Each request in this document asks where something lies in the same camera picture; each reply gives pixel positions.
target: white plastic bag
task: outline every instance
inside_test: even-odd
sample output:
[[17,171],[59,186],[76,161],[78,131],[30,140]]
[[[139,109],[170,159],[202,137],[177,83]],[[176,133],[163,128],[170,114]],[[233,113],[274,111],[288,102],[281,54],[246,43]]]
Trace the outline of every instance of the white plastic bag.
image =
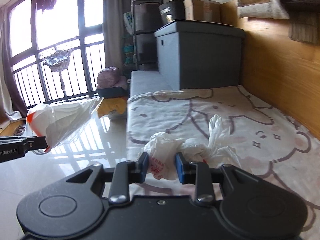
[[174,138],[171,134],[159,132],[151,136],[150,141],[142,149],[149,154],[148,173],[156,179],[176,180],[177,172],[174,157],[182,152],[188,162],[205,161],[210,167],[217,168],[222,164],[232,164],[242,168],[236,150],[227,145],[230,135],[229,127],[223,124],[219,115],[211,118],[209,123],[209,144],[197,143],[197,139]]
[[58,104],[38,104],[28,111],[27,122],[37,136],[46,136],[48,153],[69,139],[91,119],[103,98],[84,99]]

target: balcony railing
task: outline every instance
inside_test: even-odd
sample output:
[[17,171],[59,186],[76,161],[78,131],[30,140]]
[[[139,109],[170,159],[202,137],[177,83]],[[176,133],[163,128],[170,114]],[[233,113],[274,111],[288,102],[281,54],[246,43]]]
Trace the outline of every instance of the balcony railing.
[[97,76],[105,62],[103,41],[80,46],[79,40],[73,39],[60,42],[57,48],[67,46],[73,51],[69,67],[61,72],[65,91],[61,89],[59,73],[52,72],[42,60],[54,52],[54,46],[39,50],[38,60],[33,56],[13,66],[12,73],[27,108],[39,103],[71,101],[96,94]]

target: hanging basket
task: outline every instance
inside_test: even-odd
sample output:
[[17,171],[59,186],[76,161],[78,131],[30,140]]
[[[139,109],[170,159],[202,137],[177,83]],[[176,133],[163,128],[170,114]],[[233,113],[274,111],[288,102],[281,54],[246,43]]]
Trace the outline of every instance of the hanging basket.
[[43,59],[45,65],[47,65],[52,72],[58,72],[61,82],[61,89],[65,91],[65,84],[62,79],[61,72],[68,68],[70,64],[70,55],[72,49],[59,50],[56,49],[55,52]]

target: slipper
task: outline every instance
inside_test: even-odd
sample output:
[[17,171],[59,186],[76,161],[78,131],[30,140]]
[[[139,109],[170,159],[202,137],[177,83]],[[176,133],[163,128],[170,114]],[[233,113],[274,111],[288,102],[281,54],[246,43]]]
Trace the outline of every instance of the slipper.
[[25,128],[24,126],[22,126],[22,125],[18,125],[17,129],[19,129],[19,130],[23,130],[23,131],[25,131],[25,130],[26,130],[26,128]]
[[24,133],[24,131],[21,131],[21,130],[16,130],[14,131],[13,135],[12,136],[21,136],[22,134]]

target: brown curtain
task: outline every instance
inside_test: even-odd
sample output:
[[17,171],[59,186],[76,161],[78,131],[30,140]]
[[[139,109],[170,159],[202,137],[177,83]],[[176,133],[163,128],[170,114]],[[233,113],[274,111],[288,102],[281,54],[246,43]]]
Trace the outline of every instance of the brown curtain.
[[123,51],[123,7],[122,0],[103,0],[103,37],[105,50],[105,67],[122,69]]
[[25,102],[20,96],[17,84],[13,78],[12,71],[9,64],[7,48],[5,44],[3,44],[2,59],[3,59],[4,82],[7,85],[7,88],[11,97],[12,109],[13,111],[19,111],[22,117],[27,117],[28,110]]

